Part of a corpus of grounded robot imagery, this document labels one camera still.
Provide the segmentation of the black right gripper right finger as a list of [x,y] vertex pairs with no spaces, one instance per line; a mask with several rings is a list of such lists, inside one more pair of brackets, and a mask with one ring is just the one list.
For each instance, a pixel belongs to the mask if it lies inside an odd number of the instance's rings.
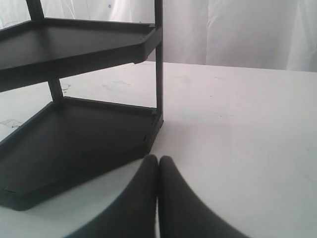
[[161,157],[158,180],[158,218],[162,238],[241,238],[243,236],[199,199],[171,157]]

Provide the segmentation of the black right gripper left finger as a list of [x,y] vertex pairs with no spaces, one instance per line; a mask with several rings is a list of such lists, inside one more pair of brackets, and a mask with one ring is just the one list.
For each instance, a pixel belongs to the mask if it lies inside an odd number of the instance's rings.
[[158,159],[147,155],[123,192],[69,238],[154,238]]

